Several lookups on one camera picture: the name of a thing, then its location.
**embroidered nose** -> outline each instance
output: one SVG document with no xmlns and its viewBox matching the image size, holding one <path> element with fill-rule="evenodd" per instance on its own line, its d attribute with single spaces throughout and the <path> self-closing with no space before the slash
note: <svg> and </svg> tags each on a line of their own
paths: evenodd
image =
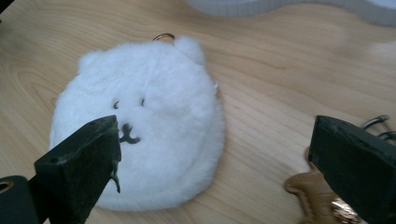
<svg viewBox="0 0 396 224">
<path fill-rule="evenodd" d="M 136 144 L 136 143 L 140 142 L 139 137 L 136 137 L 136 138 L 131 137 L 131 131 L 132 131 L 132 127 L 129 124 L 126 123 L 126 124 L 122 125 L 123 136 L 122 136 L 122 138 L 120 138 L 120 143 L 127 142 L 129 144 Z"/>
</svg>

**embroidered eye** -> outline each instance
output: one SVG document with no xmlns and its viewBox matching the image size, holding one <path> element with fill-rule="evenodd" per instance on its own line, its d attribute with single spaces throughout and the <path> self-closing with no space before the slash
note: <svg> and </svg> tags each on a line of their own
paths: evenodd
<svg viewBox="0 0 396 224">
<path fill-rule="evenodd" d="M 118 108 L 119 108 L 119 102 L 120 102 L 120 101 L 117 101 L 117 102 L 113 105 L 113 108 L 118 109 Z"/>
</svg>

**wooden table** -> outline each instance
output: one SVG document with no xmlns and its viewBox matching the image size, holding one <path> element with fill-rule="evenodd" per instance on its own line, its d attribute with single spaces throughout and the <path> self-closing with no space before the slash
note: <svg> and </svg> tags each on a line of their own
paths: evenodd
<svg viewBox="0 0 396 224">
<path fill-rule="evenodd" d="M 339 7 L 231 19 L 183 0 L 32 0 L 0 16 L 0 176 L 35 174 L 57 96 L 87 51 L 191 35 L 219 83 L 227 130 L 211 187 L 171 210 L 94 208 L 87 223 L 297 223 L 303 211 L 283 183 L 308 171 L 315 115 L 359 125 L 388 114 L 396 129 L 396 29 Z"/>
</svg>

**fluffy white fur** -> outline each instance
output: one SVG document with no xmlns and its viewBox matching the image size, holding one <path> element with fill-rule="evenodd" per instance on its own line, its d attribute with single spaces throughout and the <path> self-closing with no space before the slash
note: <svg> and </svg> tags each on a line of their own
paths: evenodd
<svg viewBox="0 0 396 224">
<path fill-rule="evenodd" d="M 116 115 L 119 130 L 128 123 L 131 137 L 141 140 L 120 144 L 121 193 L 110 181 L 97 205 L 176 207 L 209 186 L 222 153 L 224 123 L 215 94 L 204 54 L 190 37 L 93 51 L 80 59 L 78 75 L 59 96 L 49 148 L 93 119 Z"/>
</svg>

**brown leather charm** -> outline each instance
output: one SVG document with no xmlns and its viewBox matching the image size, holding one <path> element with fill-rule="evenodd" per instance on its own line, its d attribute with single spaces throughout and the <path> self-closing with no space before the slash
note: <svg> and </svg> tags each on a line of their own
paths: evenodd
<svg viewBox="0 0 396 224">
<path fill-rule="evenodd" d="M 323 174 L 305 158 L 311 168 L 308 173 L 293 175 L 285 182 L 287 192 L 299 197 L 304 209 L 304 219 L 300 224 L 340 224 L 332 210 L 332 202 L 338 196 L 332 191 Z"/>
</svg>

